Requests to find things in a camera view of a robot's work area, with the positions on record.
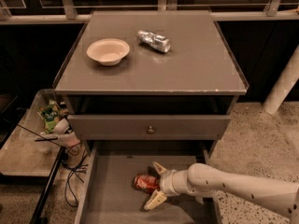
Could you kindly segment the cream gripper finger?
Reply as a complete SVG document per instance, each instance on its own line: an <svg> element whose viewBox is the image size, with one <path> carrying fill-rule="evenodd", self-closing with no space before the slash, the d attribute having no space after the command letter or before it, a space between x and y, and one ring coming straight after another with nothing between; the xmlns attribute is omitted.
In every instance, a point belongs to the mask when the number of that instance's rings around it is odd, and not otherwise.
<svg viewBox="0 0 299 224"><path fill-rule="evenodd" d="M159 162L154 161L152 164L158 175L162 175L166 172L166 168L163 167Z"/></svg>
<svg viewBox="0 0 299 224"><path fill-rule="evenodd" d="M144 205L146 211L156 208L167 200L167 196L160 190L155 190Z"/></svg>

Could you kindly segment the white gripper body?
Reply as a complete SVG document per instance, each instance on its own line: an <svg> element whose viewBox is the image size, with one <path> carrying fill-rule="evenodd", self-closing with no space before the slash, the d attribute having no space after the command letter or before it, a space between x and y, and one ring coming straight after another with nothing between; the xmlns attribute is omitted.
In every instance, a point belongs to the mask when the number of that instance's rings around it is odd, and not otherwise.
<svg viewBox="0 0 299 224"><path fill-rule="evenodd" d="M166 170L161 174L160 190L168 197L185 193L187 190L187 172Z"/></svg>

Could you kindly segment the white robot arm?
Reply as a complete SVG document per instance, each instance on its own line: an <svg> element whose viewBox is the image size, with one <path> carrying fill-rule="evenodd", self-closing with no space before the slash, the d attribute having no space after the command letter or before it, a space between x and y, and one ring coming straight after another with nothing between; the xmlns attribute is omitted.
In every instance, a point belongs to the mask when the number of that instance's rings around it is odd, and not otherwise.
<svg viewBox="0 0 299 224"><path fill-rule="evenodd" d="M230 194L287 217L287 224L298 224L298 104L283 102L297 80L295 52L263 104L235 106L228 132L208 163L176 171L156 162L160 188L145 208L181 194Z"/></svg>

